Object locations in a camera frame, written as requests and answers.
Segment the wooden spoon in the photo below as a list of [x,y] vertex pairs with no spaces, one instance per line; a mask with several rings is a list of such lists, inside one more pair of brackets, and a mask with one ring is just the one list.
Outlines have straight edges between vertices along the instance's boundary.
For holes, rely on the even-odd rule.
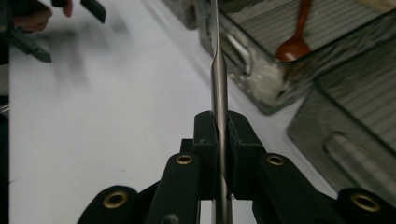
[[308,18],[309,9],[313,0],[301,0],[300,13],[297,21],[297,27],[294,35],[279,46],[276,51],[276,58],[281,62],[288,63],[303,57],[311,49],[303,39],[303,30],[306,19]]

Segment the plastic bin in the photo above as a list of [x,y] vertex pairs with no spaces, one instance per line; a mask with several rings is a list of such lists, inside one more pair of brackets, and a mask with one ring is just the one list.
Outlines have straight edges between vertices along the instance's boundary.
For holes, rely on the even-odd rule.
[[288,128],[336,189],[396,205],[396,38],[319,76]]
[[[396,10],[381,13],[354,0],[314,1],[304,29],[312,51],[281,63],[274,55],[294,33],[300,1],[240,2],[238,11],[231,3],[220,6],[223,52],[229,76],[265,115],[305,96],[317,75],[396,34]],[[195,5],[201,43],[211,52],[210,3]]]

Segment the person's hand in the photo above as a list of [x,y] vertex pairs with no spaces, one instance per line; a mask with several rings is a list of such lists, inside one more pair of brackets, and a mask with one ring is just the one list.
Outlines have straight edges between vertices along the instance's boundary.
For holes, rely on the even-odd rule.
[[31,7],[32,12],[28,15],[14,17],[14,24],[23,31],[43,31],[49,22],[49,18],[52,16],[52,11],[49,7],[37,0],[32,0]]
[[73,12],[73,0],[66,0],[66,6],[64,6],[64,15],[71,17]]

